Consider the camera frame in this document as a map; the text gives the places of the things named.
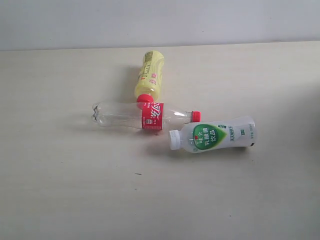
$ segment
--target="red bottle label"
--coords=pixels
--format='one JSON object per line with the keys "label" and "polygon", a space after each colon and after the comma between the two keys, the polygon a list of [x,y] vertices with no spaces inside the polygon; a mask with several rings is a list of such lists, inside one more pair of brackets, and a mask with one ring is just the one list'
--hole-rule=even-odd
{"label": "red bottle label", "polygon": [[164,104],[158,102],[146,102],[142,106],[142,128],[162,130]]}

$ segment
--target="table surface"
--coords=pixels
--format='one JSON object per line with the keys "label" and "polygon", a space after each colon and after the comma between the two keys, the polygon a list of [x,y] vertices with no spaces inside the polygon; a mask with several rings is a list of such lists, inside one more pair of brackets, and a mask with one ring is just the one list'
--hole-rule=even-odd
{"label": "table surface", "polygon": [[318,240],[320,42],[156,49],[161,102],[252,116],[255,146],[171,151],[91,122],[93,103],[135,101],[151,48],[0,52],[0,238]]}

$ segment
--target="bottle cap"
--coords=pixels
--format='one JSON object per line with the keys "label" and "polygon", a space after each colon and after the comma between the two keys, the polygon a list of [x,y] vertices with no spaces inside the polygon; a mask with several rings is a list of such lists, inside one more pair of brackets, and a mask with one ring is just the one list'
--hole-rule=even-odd
{"label": "bottle cap", "polygon": [[149,94],[141,94],[136,99],[137,103],[153,103],[154,98]]}
{"label": "bottle cap", "polygon": [[169,131],[170,136],[170,149],[171,150],[178,150],[181,148],[180,142],[180,133],[178,130]]}
{"label": "bottle cap", "polygon": [[201,112],[200,111],[192,111],[192,122],[193,123],[201,122]]}

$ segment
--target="white wall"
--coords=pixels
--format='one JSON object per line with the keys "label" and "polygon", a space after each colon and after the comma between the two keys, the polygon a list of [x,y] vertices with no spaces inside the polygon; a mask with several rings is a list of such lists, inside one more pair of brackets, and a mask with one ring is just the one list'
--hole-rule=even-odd
{"label": "white wall", "polygon": [[320,0],[2,0],[0,50],[320,40]]}

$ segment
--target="lactic acid drink bottle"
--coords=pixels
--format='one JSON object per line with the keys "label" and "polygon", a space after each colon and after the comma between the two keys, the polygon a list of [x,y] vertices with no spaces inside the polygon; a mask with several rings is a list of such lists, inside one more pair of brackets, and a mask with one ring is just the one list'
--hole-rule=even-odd
{"label": "lactic acid drink bottle", "polygon": [[134,90],[137,103],[157,101],[161,91],[164,63],[165,57],[158,51],[148,51],[144,55],[138,82]]}
{"label": "lactic acid drink bottle", "polygon": [[215,149],[250,147],[257,140],[254,120],[249,116],[227,121],[193,122],[169,132],[170,148],[201,153]]}
{"label": "lactic acid drink bottle", "polygon": [[184,124],[200,122],[201,112],[184,111],[159,102],[109,103],[93,105],[92,119],[102,127],[125,126],[149,130],[181,129]]}

